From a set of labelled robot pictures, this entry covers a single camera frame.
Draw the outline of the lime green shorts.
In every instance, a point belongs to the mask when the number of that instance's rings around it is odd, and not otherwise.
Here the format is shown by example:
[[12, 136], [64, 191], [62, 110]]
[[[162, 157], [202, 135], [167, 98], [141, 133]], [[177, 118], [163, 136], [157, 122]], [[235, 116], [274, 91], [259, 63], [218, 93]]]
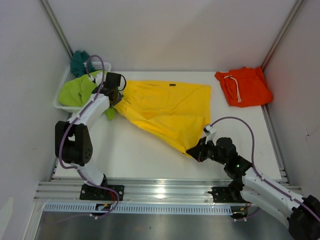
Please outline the lime green shorts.
[[[100, 72], [103, 71], [97, 70], [91, 72], [90, 75], [95, 76]], [[91, 82], [89, 80], [90, 75], [84, 74], [65, 83], [58, 94], [57, 101], [65, 107], [82, 108], [88, 102], [97, 102], [101, 99], [104, 95], [97, 94], [101, 84], [96, 85]]]

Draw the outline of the yellow shorts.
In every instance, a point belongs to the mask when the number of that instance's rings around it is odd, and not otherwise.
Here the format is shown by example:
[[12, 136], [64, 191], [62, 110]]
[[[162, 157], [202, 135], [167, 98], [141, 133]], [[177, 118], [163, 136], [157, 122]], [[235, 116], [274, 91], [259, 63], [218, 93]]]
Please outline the yellow shorts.
[[195, 147], [211, 122], [211, 86], [206, 84], [128, 80], [120, 115], [182, 154]]

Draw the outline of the orange shorts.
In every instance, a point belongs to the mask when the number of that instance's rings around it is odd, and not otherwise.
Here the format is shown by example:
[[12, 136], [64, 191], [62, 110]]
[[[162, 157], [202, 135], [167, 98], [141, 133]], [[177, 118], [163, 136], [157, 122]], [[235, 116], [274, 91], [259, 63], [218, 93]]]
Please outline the orange shorts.
[[[239, 93], [242, 102], [238, 103], [235, 82], [224, 79], [232, 75], [238, 81]], [[216, 72], [215, 78], [219, 81], [226, 101], [231, 107], [255, 107], [268, 104], [273, 101], [274, 96], [270, 91], [261, 67], [232, 69], [228, 72]]]

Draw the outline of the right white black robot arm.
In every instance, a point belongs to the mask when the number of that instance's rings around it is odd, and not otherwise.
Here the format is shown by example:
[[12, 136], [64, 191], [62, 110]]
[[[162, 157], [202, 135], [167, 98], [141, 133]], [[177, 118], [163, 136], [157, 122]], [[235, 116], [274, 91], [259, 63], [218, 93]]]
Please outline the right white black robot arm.
[[237, 153], [229, 137], [221, 137], [216, 143], [203, 137], [186, 152], [198, 162], [210, 159], [224, 166], [232, 181], [221, 196], [223, 202], [256, 205], [281, 222], [295, 240], [320, 238], [319, 200], [312, 195], [304, 197], [256, 173], [253, 164]]

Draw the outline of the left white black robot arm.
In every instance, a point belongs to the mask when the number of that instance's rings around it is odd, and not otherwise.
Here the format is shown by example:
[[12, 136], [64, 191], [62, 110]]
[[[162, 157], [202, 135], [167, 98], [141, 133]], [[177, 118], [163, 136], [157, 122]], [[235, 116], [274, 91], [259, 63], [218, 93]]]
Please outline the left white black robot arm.
[[55, 125], [55, 155], [65, 170], [76, 170], [84, 183], [92, 186], [91, 194], [97, 200], [108, 196], [108, 180], [93, 158], [93, 144], [90, 128], [108, 109], [117, 105], [123, 98], [127, 86], [126, 78], [115, 72], [101, 72], [100, 79], [83, 107], [67, 121]]

